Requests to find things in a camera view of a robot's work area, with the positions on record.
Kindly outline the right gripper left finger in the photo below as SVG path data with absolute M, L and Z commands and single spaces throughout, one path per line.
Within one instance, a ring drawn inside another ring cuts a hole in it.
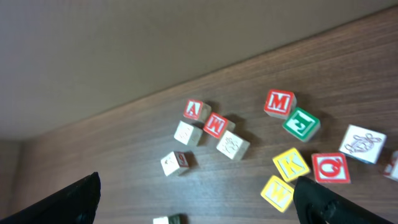
M 94 222 L 101 197 L 99 173 L 94 172 L 41 201 L 1 220 L 1 224 Z

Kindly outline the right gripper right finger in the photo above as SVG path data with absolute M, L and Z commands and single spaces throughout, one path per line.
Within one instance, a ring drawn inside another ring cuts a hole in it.
M 304 176 L 297 179 L 293 200 L 301 224 L 392 224 Z

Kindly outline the yellow K letter block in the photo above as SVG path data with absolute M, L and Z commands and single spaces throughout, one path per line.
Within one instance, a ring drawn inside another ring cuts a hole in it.
M 272 161 L 285 182 L 291 182 L 311 172 L 301 153 L 295 147 L 273 157 Z

